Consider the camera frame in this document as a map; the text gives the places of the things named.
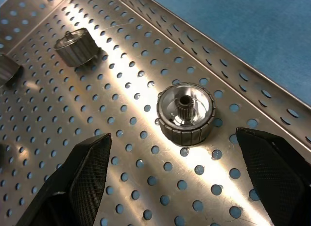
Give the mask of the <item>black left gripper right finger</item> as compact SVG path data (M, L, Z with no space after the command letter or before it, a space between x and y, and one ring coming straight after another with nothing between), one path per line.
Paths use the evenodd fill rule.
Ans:
M244 127L236 137L274 226L311 226L311 164L283 137Z

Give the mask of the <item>perforated steel tray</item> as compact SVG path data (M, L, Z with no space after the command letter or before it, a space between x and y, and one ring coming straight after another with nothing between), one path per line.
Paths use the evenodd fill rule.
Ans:
M98 54L68 67L54 50L87 28ZM24 67L0 88L0 226L15 226L85 139L112 146L96 226L271 226L251 193L237 127L286 139L311 163L311 106L154 0L0 2L0 52ZM161 132L158 94L191 82L216 102L206 140Z

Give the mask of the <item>ribbed metal roller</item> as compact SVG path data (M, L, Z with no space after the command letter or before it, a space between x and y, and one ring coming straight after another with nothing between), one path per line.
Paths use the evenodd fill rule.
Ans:
M24 67L0 53L0 88L12 87L23 74Z
M78 67L94 58L100 47L96 44L87 28L67 31L56 41L54 50L68 67Z
M216 114L213 96L195 83L178 83L158 94L157 119L164 136L179 146L203 142Z

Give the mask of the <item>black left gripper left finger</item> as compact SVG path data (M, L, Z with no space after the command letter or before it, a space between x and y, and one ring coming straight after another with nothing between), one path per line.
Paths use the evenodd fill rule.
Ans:
M93 226L105 190L111 145L110 133L75 145L16 226Z

